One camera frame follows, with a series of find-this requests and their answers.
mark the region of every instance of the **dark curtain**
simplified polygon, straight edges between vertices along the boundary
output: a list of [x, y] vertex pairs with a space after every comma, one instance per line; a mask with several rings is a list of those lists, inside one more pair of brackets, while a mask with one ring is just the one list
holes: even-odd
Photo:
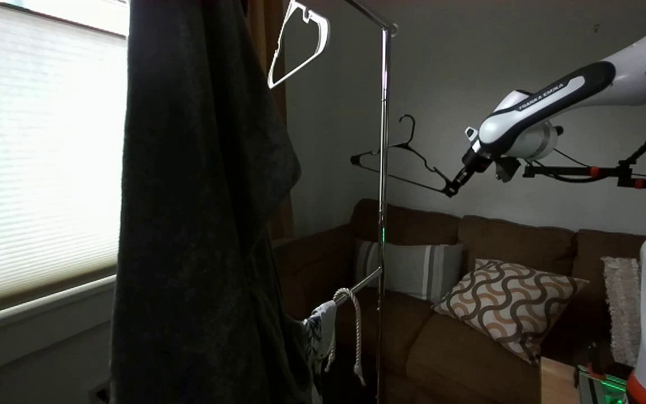
[[129, 11], [113, 401], [309, 401], [264, 231], [297, 162], [241, 1]]
[[[251, 43], [260, 64], [266, 70], [270, 64], [274, 51], [278, 47], [278, 29], [284, 16], [284, 0], [248, 0], [246, 23], [251, 32]], [[283, 76], [284, 60], [278, 58], [275, 76]], [[274, 86], [274, 100], [284, 119], [284, 82]], [[292, 198], [284, 198], [278, 210], [270, 216], [269, 231], [274, 239], [293, 238], [293, 205]]]

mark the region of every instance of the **clothing rack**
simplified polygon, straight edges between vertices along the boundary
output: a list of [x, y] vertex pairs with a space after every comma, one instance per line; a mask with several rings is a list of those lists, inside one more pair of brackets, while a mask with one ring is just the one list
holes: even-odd
[[[352, 293], [357, 293], [359, 290], [363, 290], [365, 285], [376, 281], [376, 401], [381, 401], [381, 389], [384, 389], [384, 356], [381, 356], [381, 345], [384, 345], [384, 290], [385, 290], [385, 263], [384, 263], [384, 245], [387, 238], [387, 90], [389, 90], [389, 39], [397, 33], [397, 24], [387, 17], [384, 17], [381, 14], [376, 14], [371, 6], [368, 6], [363, 0], [346, 0], [352, 8], [357, 8], [359, 14], [363, 14], [371, 24], [379, 26], [379, 220], [376, 220], [376, 263], [379, 267], [375, 271], [369, 271], [363, 281], [359, 281], [357, 285], [349, 287]], [[316, 49], [316, 53], [312, 58], [316, 58], [324, 43], [328, 43], [328, 19], [324, 17], [312, 17], [316, 16], [314, 11], [309, 11], [306, 6], [303, 6], [296, 0], [289, 0], [289, 8], [284, 16], [287, 17], [296, 11], [303, 8], [303, 17], [305, 19], [314, 19], [321, 29], [321, 36], [324, 36]], [[275, 55], [279, 51], [279, 39], [283, 39], [283, 32], [278, 33], [278, 49], [274, 51], [274, 60], [269, 66], [269, 86], [275, 86], [278, 82], [283, 82], [284, 79], [289, 79], [293, 71], [297, 71], [303, 64], [306, 64], [312, 58], [303, 60], [303, 64], [297, 64], [293, 71], [284, 73], [283, 79], [274, 81], [274, 66], [275, 66]], [[333, 296], [333, 305], [343, 305], [346, 300], [349, 300], [347, 293]]]

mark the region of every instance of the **throw pillow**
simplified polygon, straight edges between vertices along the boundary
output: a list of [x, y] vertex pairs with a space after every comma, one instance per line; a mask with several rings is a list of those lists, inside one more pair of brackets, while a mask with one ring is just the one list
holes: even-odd
[[452, 292], [434, 305], [497, 341], [526, 364], [537, 364], [545, 335], [586, 281], [478, 258]]
[[[357, 281], [379, 267], [376, 242], [360, 239]], [[460, 245], [385, 245], [385, 290], [420, 300], [440, 300], [460, 277]]]
[[611, 318], [611, 358], [635, 365], [640, 326], [638, 326], [638, 263], [635, 258], [601, 258]]

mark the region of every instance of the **patterned pillow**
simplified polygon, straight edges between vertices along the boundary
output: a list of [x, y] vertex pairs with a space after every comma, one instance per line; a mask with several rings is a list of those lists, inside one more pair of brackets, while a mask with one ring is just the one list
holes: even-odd
[[588, 281], [503, 259], [475, 259], [434, 311], [490, 336], [526, 364], [537, 364], [553, 320]]

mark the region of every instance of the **white hanger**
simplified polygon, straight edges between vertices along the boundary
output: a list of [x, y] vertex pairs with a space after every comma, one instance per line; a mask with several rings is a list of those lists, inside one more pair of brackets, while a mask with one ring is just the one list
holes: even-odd
[[[284, 33], [284, 26], [287, 26], [287, 19], [296, 14], [296, 11], [303, 11], [303, 23], [314, 23], [317, 26], [317, 44], [316, 44], [316, 51], [305, 58], [301, 64], [296, 64], [293, 70], [289, 70], [287, 73], [283, 73], [278, 81], [274, 81], [274, 70], [275, 70], [275, 60], [278, 60], [278, 53], [279, 53], [279, 47], [283, 47], [283, 33]], [[309, 6], [296, 1], [296, 0], [289, 0], [287, 1], [287, 11], [284, 11], [284, 17], [283, 17], [283, 24], [279, 24], [279, 32], [278, 32], [278, 44], [275, 44], [275, 51], [274, 51], [274, 58], [270, 58], [270, 64], [269, 64], [269, 86], [275, 86], [279, 85], [283, 81], [287, 81], [289, 76], [293, 76], [297, 70], [303, 70], [306, 62], [312, 62], [316, 55], [322, 53], [324, 49], [324, 43], [328, 43], [328, 33], [329, 33], [329, 24], [328, 19], [312, 11]]]

